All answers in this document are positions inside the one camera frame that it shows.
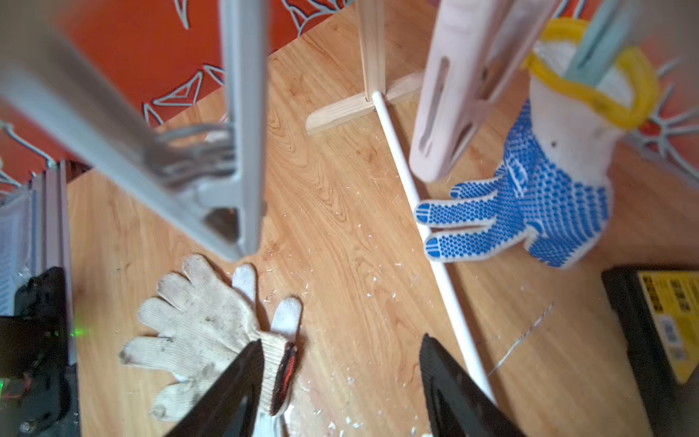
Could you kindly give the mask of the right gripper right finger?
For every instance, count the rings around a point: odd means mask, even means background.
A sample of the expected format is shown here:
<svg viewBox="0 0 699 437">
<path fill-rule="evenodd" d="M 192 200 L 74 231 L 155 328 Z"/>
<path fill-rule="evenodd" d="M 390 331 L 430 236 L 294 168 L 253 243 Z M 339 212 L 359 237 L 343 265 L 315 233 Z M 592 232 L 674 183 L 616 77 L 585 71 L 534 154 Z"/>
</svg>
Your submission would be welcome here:
<svg viewBox="0 0 699 437">
<path fill-rule="evenodd" d="M 420 345 L 420 375 L 431 424 L 441 436 L 522 436 L 442 344 L 428 334 Z"/>
</svg>

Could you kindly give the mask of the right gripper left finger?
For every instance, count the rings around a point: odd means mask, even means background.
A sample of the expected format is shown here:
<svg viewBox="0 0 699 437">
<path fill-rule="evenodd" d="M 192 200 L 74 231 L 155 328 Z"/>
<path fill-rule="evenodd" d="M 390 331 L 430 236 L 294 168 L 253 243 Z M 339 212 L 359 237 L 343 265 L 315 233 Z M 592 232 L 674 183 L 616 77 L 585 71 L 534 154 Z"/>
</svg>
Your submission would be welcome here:
<svg viewBox="0 0 699 437">
<path fill-rule="evenodd" d="M 249 343 L 167 435 L 251 436 L 264 373 L 261 340 Z"/>
</svg>

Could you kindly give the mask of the white cotton glove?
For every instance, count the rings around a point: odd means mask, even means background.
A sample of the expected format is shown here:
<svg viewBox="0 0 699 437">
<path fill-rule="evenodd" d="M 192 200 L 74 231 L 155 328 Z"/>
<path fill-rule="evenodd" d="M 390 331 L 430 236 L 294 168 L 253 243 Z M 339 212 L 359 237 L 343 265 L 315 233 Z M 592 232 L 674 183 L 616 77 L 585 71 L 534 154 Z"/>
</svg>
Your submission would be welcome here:
<svg viewBox="0 0 699 437">
<path fill-rule="evenodd" d="M 152 417 L 160 422 L 182 420 L 243 349 L 258 340 L 264 373 L 253 433 L 286 433 L 284 413 L 298 365 L 302 302 L 295 296 L 283 300 L 264 331 L 256 313 L 257 295 L 253 265 L 241 264 L 225 282 L 200 254 L 187 256 L 181 272 L 159 280 L 156 297 L 138 310 L 139 322 L 156 335 L 130 340 L 119 354 L 124 365 L 168 371 L 177 378 L 156 396 Z"/>
</svg>

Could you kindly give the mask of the grey clip hanger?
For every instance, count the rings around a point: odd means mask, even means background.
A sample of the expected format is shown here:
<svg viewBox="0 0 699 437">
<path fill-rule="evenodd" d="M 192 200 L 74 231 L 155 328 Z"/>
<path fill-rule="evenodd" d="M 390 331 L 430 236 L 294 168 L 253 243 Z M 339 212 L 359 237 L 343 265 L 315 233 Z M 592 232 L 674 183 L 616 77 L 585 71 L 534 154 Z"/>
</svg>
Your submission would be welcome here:
<svg viewBox="0 0 699 437">
<path fill-rule="evenodd" d="M 2 3 L 2 97 L 220 258 L 255 254 L 266 211 L 268 5 L 218 5 L 227 120 L 161 133 L 56 32 L 67 9 Z"/>
</svg>

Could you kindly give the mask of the blue dotted glove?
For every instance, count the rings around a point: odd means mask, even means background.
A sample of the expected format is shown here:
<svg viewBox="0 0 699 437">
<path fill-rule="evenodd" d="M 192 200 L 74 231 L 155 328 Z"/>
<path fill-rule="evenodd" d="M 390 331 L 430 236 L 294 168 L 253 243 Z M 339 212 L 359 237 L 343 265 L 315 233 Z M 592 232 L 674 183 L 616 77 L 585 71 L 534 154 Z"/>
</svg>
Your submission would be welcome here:
<svg viewBox="0 0 699 437">
<path fill-rule="evenodd" d="M 651 115 L 660 84 L 639 47 L 624 49 L 596 87 L 565 79 L 588 27 L 564 17 L 542 32 L 525 62 L 528 99 L 493 176 L 415 207 L 416 220 L 431 228 L 430 260 L 486 260 L 522 244 L 543 264 L 565 269 L 600 240 L 613 214 L 613 151 Z"/>
</svg>

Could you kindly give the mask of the wooden drying rack stand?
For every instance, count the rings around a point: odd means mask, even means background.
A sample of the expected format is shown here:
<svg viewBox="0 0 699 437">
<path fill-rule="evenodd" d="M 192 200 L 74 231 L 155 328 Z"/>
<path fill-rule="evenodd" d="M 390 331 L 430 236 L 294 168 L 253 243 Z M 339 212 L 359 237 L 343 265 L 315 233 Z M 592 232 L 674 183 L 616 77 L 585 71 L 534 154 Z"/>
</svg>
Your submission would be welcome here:
<svg viewBox="0 0 699 437">
<path fill-rule="evenodd" d="M 417 92 L 422 86 L 423 74 L 413 73 L 388 84 L 385 74 L 384 3 L 358 1 L 356 9 L 364 91 L 312 112 L 306 120 L 306 129 L 309 134 L 315 134 L 375 112 L 382 125 L 405 196 L 413 209 L 420 202 L 420 194 L 391 120 L 388 105 Z M 435 261 L 430 265 L 466 370 L 488 399 L 497 402 L 453 280 L 445 265 Z"/>
</svg>

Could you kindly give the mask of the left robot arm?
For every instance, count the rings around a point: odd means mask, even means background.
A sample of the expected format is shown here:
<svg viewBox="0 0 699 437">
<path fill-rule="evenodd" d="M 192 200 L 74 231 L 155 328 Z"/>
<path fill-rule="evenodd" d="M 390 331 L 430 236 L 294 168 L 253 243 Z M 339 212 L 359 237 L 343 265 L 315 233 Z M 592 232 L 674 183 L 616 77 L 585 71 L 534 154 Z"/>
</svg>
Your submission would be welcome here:
<svg viewBox="0 0 699 437">
<path fill-rule="evenodd" d="M 20 287 L 14 313 L 1 317 L 1 435 L 80 435 L 68 340 L 66 274 L 53 267 Z"/>
</svg>

